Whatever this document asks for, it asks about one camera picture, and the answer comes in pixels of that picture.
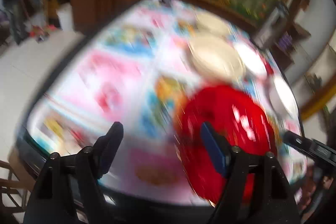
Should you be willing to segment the beige ribbed bowl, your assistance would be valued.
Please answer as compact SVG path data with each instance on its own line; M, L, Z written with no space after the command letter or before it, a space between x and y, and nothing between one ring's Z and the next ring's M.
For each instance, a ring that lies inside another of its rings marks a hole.
M203 77L227 83L246 75L238 52L224 39L201 32L189 39L190 61Z

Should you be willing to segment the white foam plate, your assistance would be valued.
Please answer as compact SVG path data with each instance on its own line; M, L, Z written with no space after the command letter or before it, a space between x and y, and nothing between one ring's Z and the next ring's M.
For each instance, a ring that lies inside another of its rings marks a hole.
M280 75L273 75L270 80L269 100L273 110L279 116L298 118L295 96L290 86Z

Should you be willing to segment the wooden chair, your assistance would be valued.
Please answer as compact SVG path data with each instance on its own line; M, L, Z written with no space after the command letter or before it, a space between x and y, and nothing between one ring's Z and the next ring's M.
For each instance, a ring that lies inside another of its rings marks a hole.
M16 174L8 162L1 160L0 167L9 171L7 178L1 178L1 212L5 213L5 215L24 213L27 206L28 190L18 179L13 179L13 176L16 176ZM7 196L14 204L12 207L6 206L3 203L3 195ZM21 198L21 204L17 203L13 195Z

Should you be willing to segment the colourful fruit tablecloth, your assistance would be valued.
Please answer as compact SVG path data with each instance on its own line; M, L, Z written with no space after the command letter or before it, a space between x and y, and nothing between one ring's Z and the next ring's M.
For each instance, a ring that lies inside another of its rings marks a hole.
M92 145L114 122L124 138L100 184L169 205L209 206L183 170L175 130L183 101L206 84L189 58L200 8L140 0L99 31L31 110L27 131L43 155Z

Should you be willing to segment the white foam bowl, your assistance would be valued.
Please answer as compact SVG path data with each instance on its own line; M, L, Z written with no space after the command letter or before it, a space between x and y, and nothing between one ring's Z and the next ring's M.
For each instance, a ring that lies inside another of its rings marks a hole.
M267 78L266 66L256 50L243 42L235 43L234 49L237 51L249 74L258 79Z

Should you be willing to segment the steel thermos jug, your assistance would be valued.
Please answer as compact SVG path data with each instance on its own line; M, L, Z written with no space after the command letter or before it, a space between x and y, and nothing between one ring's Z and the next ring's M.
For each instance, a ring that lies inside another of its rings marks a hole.
M289 17L289 10L284 2L278 2L268 14L264 23L251 36L252 42L260 49L267 50L283 32Z

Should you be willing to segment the beige bowl on table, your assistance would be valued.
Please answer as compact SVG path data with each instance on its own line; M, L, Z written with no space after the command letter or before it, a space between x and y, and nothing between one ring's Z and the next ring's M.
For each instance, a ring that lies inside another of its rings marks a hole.
M208 11L196 11L195 17L197 26L201 30L208 31L217 36L228 36L231 34L230 24L213 13Z

